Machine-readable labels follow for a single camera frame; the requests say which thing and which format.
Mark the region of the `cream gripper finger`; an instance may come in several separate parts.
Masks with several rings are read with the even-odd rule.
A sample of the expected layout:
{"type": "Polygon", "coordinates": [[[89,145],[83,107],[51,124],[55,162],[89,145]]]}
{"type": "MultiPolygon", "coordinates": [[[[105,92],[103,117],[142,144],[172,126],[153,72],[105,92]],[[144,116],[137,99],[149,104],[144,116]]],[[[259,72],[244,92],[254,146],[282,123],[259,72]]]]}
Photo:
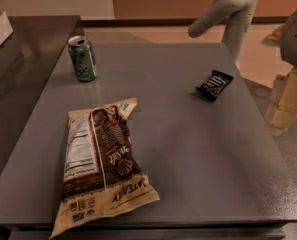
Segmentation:
{"type": "Polygon", "coordinates": [[[287,129],[297,120],[297,67],[286,76],[276,75],[264,119],[277,129],[287,129]]]}

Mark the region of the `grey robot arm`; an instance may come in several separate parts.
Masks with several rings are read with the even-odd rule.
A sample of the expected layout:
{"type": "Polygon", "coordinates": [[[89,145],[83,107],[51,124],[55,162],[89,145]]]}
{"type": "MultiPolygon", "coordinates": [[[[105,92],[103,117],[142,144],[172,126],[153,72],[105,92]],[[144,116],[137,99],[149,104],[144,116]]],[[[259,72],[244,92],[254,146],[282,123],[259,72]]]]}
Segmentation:
{"type": "MultiPolygon", "coordinates": [[[[222,42],[237,61],[251,25],[258,0],[214,0],[212,7],[195,20],[188,34],[196,38],[222,20],[226,27],[222,42]]],[[[297,120],[297,9],[286,23],[267,36],[267,44],[280,48],[281,59],[292,65],[285,76],[274,80],[271,104],[265,114],[266,124],[278,130],[289,128],[297,120]]]]}

